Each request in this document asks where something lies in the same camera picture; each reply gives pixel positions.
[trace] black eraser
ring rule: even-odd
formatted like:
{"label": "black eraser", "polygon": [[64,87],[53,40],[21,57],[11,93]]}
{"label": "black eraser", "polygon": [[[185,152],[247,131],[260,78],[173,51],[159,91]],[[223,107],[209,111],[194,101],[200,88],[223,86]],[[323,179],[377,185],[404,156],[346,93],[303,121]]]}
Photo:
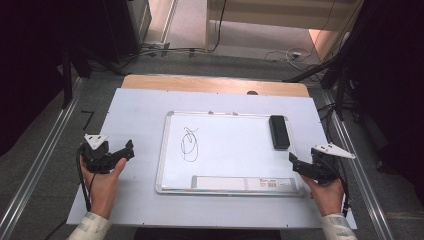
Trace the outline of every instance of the black eraser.
{"label": "black eraser", "polygon": [[287,132],[284,116],[272,115],[269,118],[272,143],[277,150],[287,150],[290,147],[289,134]]}

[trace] metal rail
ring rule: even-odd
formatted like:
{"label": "metal rail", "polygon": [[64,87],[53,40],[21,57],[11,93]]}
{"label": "metal rail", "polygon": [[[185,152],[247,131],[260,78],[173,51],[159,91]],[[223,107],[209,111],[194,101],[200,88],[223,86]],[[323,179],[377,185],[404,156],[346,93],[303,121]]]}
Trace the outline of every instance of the metal rail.
{"label": "metal rail", "polygon": [[[326,104],[334,103],[334,99],[329,92],[329,90],[323,91]],[[371,183],[368,180],[368,177],[362,168],[359,155],[353,146],[353,143],[350,139],[349,133],[347,131],[346,125],[344,122],[341,122],[338,117],[332,115],[333,124],[336,128],[336,131],[340,137],[343,147],[356,155],[355,161],[349,161],[350,167],[352,168],[355,179],[358,183],[359,190],[361,191],[362,197],[364,199],[365,205],[368,208],[368,213],[371,217],[371,220],[374,224],[375,230],[379,236],[379,239],[395,239],[390,227],[387,223],[386,217],[383,210],[381,209],[380,203],[378,202],[377,196],[372,189]]]}
{"label": "metal rail", "polygon": [[83,79],[78,78],[74,84],[74,98],[69,104],[69,107],[67,109],[63,109],[60,112],[52,130],[50,131],[46,141],[40,149],[40,152],[35,158],[34,163],[29,169],[18,191],[10,201],[6,213],[2,217],[0,223],[0,239],[7,240],[12,235],[12,231],[15,228],[16,223],[18,222],[26,204],[28,203],[31,194],[34,191],[35,186],[37,185],[37,182],[40,179],[41,174],[43,173],[44,168],[46,167],[50,156],[63,132],[63,129],[65,128],[66,123],[68,122],[69,117],[75,108],[83,86]]}

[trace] gray floor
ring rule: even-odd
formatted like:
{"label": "gray floor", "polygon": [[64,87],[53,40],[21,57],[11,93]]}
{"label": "gray floor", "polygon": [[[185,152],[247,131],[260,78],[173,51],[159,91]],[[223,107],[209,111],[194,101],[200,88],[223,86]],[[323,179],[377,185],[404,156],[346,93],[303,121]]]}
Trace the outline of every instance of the gray floor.
{"label": "gray floor", "polygon": [[[284,62],[269,63],[264,60],[212,55],[168,53],[165,57],[143,56],[124,68],[134,74],[174,74],[195,76],[222,76],[278,81],[296,76],[299,72]],[[55,147],[49,162],[31,195],[10,239],[43,239],[62,220],[66,219],[77,191],[78,177],[75,151],[83,135],[98,133],[104,121],[114,91],[122,84],[123,77],[110,72],[94,73],[84,80],[81,97]],[[306,80],[309,92],[317,107],[325,105],[322,90],[316,83]],[[62,101],[62,95],[54,99],[27,129],[19,142],[7,154],[0,157],[0,209],[2,214],[18,190],[43,145]],[[88,115],[81,110],[95,111],[86,131],[82,130]],[[399,217],[397,213],[422,212],[413,186],[401,176],[376,171],[377,158],[363,128],[354,123],[350,113],[345,113],[346,124],[362,165],[388,218],[396,239],[424,239],[424,219]],[[367,207],[350,169],[349,185],[353,196],[352,210],[358,224],[355,230],[359,239],[378,239]],[[63,226],[52,239],[65,239],[75,226]],[[134,227],[113,226],[107,239],[132,239]],[[283,230],[283,239],[324,239],[322,230]]]}

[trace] label sticker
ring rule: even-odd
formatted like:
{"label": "label sticker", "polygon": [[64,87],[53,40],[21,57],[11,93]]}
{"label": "label sticker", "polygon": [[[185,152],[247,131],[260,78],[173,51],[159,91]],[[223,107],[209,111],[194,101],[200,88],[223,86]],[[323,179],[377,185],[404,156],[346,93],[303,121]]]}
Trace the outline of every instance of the label sticker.
{"label": "label sticker", "polygon": [[277,179],[266,179],[266,178],[261,178],[259,179],[259,185],[262,188],[277,188]]}

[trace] scribble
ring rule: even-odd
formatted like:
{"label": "scribble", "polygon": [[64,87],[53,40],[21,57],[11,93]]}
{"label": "scribble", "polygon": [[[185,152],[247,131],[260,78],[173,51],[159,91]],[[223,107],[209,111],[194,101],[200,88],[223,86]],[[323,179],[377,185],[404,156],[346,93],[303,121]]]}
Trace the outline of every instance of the scribble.
{"label": "scribble", "polygon": [[182,157],[187,162],[194,162],[197,160],[197,156],[199,155],[199,146],[197,144],[197,138],[194,135],[194,132],[196,132],[197,129],[192,131],[185,127],[184,130],[186,131],[186,134],[181,140]]}

